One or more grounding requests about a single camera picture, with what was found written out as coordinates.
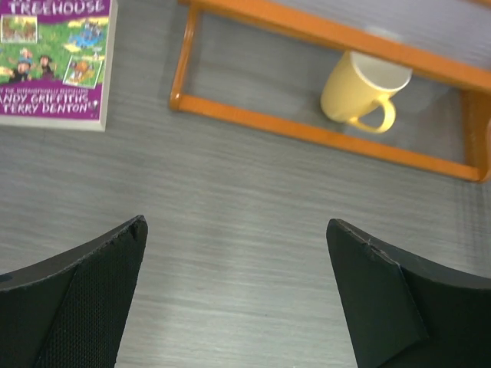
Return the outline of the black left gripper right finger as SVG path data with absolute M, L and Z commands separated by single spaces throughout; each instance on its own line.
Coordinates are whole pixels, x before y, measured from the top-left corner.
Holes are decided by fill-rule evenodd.
M 333 218 L 326 230 L 359 367 L 488 367 L 490 280 Z

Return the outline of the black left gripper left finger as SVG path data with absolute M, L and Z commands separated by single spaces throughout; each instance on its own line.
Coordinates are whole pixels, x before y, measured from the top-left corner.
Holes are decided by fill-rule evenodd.
M 147 243 L 138 215 L 1 276 L 3 367 L 113 367 Z

